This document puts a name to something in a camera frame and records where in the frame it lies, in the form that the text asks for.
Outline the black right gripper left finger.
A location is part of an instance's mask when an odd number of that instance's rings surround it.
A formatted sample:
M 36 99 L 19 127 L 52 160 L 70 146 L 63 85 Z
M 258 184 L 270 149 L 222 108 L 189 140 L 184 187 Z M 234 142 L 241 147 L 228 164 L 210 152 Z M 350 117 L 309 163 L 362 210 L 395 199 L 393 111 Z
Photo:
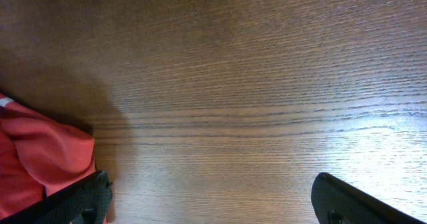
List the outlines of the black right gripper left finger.
M 103 224 L 113 199 L 106 171 L 96 171 L 1 224 Z

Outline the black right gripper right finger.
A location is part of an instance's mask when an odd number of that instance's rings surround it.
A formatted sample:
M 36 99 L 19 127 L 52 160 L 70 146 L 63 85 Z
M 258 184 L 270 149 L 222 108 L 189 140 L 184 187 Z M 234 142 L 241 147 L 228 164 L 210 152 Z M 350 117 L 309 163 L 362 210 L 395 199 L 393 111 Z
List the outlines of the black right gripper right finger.
M 329 173 L 315 178 L 311 202 L 320 224 L 424 224 Z

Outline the orange red t-shirt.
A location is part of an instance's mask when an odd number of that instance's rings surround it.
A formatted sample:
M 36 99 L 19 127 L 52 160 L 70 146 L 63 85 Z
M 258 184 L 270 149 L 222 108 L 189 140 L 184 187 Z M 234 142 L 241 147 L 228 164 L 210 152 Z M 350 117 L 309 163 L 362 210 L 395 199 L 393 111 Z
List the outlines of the orange red t-shirt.
M 1 96 L 1 218 L 95 172 L 94 138 Z

